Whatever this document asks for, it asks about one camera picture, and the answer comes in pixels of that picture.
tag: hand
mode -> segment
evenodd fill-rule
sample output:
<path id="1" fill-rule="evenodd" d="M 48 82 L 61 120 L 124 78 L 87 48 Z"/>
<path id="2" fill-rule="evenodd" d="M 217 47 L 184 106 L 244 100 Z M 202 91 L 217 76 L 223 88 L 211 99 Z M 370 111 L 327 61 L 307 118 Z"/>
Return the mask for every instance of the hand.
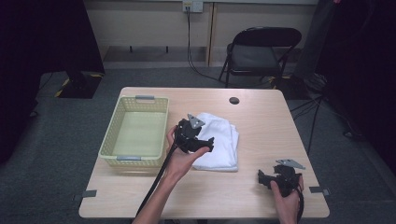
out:
<path id="1" fill-rule="evenodd" d="M 175 141 L 174 133 L 176 126 L 169 130 L 166 138 L 169 143 L 169 148 L 167 152 L 169 153 L 170 146 L 173 145 Z M 196 159 L 203 156 L 209 151 L 209 147 L 201 147 L 194 153 L 185 153 L 180 148 L 177 148 L 168 163 L 164 177 L 170 178 L 174 183 L 181 179 L 191 168 L 192 164 Z"/>
<path id="2" fill-rule="evenodd" d="M 276 212 L 281 224 L 297 223 L 297 213 L 300 205 L 300 198 L 297 190 L 294 190 L 288 197 L 283 198 L 280 194 L 279 186 L 273 180 L 271 189 L 274 193 Z M 303 177 L 299 179 L 300 191 L 304 190 Z"/>

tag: chair backrest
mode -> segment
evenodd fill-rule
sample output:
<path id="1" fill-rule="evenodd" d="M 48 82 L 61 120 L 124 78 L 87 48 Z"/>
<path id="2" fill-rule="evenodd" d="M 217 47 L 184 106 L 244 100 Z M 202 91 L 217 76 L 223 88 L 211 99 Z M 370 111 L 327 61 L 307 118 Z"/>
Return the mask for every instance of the chair backrest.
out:
<path id="1" fill-rule="evenodd" d="M 301 33 L 294 28 L 252 27 L 236 35 L 233 45 L 294 48 L 300 40 Z"/>

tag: black chair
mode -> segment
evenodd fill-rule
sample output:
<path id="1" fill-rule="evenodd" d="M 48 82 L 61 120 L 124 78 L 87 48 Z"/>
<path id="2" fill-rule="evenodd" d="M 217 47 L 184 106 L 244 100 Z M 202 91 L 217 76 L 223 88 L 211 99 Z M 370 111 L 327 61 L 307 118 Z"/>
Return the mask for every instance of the black chair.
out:
<path id="1" fill-rule="evenodd" d="M 240 32 L 227 46 L 227 58 L 219 80 L 227 67 L 225 88 L 234 76 L 275 77 L 280 82 L 290 52 L 300 43 L 301 33 L 293 28 L 252 27 Z M 278 59 L 273 48 L 286 48 Z"/>

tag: gray carpet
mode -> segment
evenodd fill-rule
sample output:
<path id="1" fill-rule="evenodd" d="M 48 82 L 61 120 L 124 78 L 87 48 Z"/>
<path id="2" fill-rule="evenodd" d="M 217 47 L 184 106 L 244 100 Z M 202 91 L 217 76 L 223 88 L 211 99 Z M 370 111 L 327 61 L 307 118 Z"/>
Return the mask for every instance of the gray carpet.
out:
<path id="1" fill-rule="evenodd" d="M 199 68 L 217 77 L 220 68 Z M 50 77 L 42 77 L 42 83 Z M 92 99 L 53 97 L 66 79 L 56 73 L 37 95 L 32 118 L 9 162 L 0 166 L 0 223 L 130 223 L 126 219 L 84 219 L 73 201 L 88 184 L 120 89 L 127 86 L 223 88 L 215 79 L 190 68 L 112 69 L 106 71 Z M 268 88 L 257 78 L 232 83 Z M 289 100 L 290 109 L 305 103 Z M 292 112 L 297 116 L 305 108 Z M 315 107 L 295 120 L 308 148 Z M 301 223 L 393 223 L 396 220 L 395 177 L 367 142 L 343 136 L 345 121 L 322 102 L 309 158 L 319 184 L 328 188 L 331 214 Z M 260 220 L 260 223 L 275 223 Z"/>

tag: person's left hand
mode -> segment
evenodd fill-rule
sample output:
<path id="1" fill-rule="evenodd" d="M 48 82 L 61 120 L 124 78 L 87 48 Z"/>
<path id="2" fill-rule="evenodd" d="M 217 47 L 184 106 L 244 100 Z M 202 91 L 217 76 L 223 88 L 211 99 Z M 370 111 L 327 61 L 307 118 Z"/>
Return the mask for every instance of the person's left hand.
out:
<path id="1" fill-rule="evenodd" d="M 173 145 L 175 141 L 174 133 L 176 130 L 176 126 L 169 130 L 166 138 L 169 143 L 169 148 L 167 152 L 169 153 L 170 147 Z M 166 171 L 164 176 L 169 177 L 175 183 L 181 179 L 191 168 L 192 164 L 196 159 L 203 156 L 206 152 L 209 151 L 209 147 L 201 147 L 194 153 L 185 153 L 180 148 L 177 148 L 166 167 Z"/>

